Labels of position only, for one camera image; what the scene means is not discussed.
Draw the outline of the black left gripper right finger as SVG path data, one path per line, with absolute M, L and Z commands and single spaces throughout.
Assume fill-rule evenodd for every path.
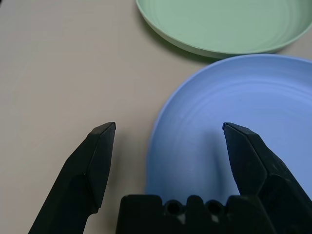
M 310 234 L 312 201 L 285 163 L 252 130 L 226 122 L 223 131 L 240 194 L 260 201 L 277 234 Z

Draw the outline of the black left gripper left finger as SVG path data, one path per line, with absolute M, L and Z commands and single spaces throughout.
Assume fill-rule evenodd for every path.
M 109 177 L 116 124 L 94 128 L 63 165 L 31 234 L 81 234 L 100 209 Z

